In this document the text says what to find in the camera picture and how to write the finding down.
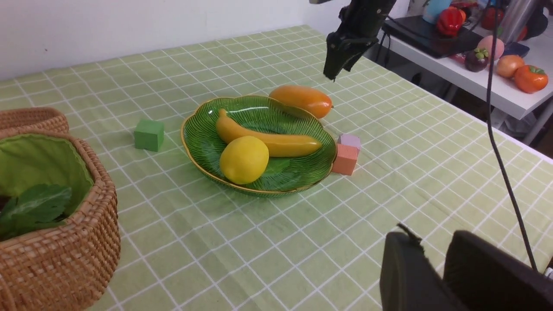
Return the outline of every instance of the leaf-shaped plate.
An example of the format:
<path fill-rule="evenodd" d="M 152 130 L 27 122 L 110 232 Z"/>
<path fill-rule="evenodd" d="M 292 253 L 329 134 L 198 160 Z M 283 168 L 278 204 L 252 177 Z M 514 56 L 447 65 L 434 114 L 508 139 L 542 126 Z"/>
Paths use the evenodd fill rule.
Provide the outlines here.
<path fill-rule="evenodd" d="M 221 108 L 245 128 L 265 133 L 309 135 L 318 139 L 322 147 L 305 157 L 271 158 L 258 180 L 235 185 L 219 168 L 219 158 L 226 147 L 215 129 Z M 335 140 L 315 116 L 264 96 L 216 98 L 203 103 L 183 122 L 181 140 L 194 165 L 206 176 L 240 192 L 261 197 L 286 195 L 316 185 L 330 174 L 337 150 Z"/>

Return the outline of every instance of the toy banana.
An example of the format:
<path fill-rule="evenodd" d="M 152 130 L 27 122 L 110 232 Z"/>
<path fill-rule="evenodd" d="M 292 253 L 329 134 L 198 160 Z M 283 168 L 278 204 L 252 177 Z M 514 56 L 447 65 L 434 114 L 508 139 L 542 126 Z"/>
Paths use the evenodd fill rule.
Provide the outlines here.
<path fill-rule="evenodd" d="M 228 117 L 225 109 L 219 110 L 215 126 L 219 137 L 227 144 L 243 136 L 261 139 L 269 149 L 269 156 L 274 158 L 308 156 L 322 147 L 321 142 L 307 135 L 267 134 L 244 128 Z"/>

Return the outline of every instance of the table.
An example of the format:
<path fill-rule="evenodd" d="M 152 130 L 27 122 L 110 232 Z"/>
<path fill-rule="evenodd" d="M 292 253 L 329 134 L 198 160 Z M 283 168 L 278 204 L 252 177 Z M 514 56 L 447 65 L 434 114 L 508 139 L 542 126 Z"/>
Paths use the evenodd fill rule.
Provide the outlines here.
<path fill-rule="evenodd" d="M 325 37 L 298 26 L 54 69 L 0 82 L 0 107 L 52 106 L 108 169 L 122 255 L 91 310 L 379 310 L 384 236 L 402 221 L 438 271 L 457 229 L 525 251 L 485 126 L 363 59 L 335 83 Z M 180 143 L 215 96 L 323 90 L 334 136 L 359 136 L 351 177 L 301 194 L 243 196 L 205 178 Z M 141 118 L 165 123 L 158 153 L 134 149 Z M 553 255 L 553 163 L 497 133 L 540 269 Z"/>
<path fill-rule="evenodd" d="M 475 32 L 483 37 L 491 34 L 490 31 L 480 27 L 477 27 Z M 553 50 L 553 21 L 550 22 L 546 33 L 537 38 L 531 38 L 523 42 L 523 44 L 530 47 L 530 52 L 524 58 L 525 62 L 527 64 L 535 64 L 546 72 L 553 74 L 553 63 L 549 61 L 550 51 Z M 453 88 L 446 95 L 446 101 L 451 101 L 458 87 L 481 100 L 486 100 L 486 89 L 488 86 L 487 71 L 471 72 L 450 58 L 435 59 L 395 37 L 391 37 L 390 50 L 450 82 Z M 545 122 L 553 115 L 552 96 L 553 83 L 549 83 L 540 92 L 525 94 L 519 91 L 514 83 L 499 76 L 494 76 L 492 82 L 492 105 L 519 120 L 549 100 L 547 108 L 536 122 L 534 128 L 525 137 L 525 144 L 530 144 L 534 140 Z"/>

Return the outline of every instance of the green cube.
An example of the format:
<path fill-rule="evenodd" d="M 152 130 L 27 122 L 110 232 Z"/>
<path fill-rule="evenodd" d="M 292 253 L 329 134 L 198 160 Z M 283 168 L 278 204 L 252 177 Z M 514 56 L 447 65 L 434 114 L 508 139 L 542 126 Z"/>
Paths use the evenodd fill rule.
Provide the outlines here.
<path fill-rule="evenodd" d="M 165 124 L 154 120 L 140 120 L 134 129 L 134 147 L 157 152 L 163 144 Z"/>

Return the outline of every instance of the toy pepper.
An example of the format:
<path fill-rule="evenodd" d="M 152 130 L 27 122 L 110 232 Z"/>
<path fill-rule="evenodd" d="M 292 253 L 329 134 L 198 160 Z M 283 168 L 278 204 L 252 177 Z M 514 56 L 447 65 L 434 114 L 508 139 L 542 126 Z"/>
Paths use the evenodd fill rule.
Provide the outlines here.
<path fill-rule="evenodd" d="M 463 14 L 459 9 L 448 8 L 440 13 L 436 27 L 438 32 L 446 37 L 455 37 L 464 23 Z"/>

